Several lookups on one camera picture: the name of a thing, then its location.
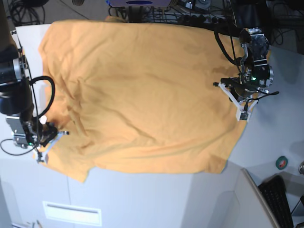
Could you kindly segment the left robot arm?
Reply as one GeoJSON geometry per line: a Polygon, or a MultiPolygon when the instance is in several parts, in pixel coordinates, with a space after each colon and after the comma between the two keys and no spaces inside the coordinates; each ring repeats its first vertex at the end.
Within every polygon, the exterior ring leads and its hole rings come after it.
{"type": "Polygon", "coordinates": [[[223,78],[221,83],[238,102],[247,100],[254,93],[265,94],[273,83],[274,73],[268,64],[269,41],[263,32],[267,27],[268,7],[264,0],[231,0],[234,25],[241,29],[239,42],[243,48],[243,57],[230,57],[219,37],[219,25],[214,30],[218,46],[226,59],[238,70],[235,78],[223,78]]]}

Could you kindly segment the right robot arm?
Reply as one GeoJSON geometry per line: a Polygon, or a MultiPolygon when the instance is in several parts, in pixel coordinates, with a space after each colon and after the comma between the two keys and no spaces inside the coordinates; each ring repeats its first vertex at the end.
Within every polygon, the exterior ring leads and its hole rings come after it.
{"type": "Polygon", "coordinates": [[[4,6],[0,6],[0,112],[13,133],[14,143],[22,148],[28,146],[45,147],[55,139],[58,130],[49,122],[41,123],[55,98],[55,83],[48,76],[30,79],[26,76],[28,64],[22,50],[17,47],[9,30],[4,6]],[[51,97],[42,113],[33,115],[37,106],[31,87],[37,82],[47,80],[51,85],[51,97]]]}

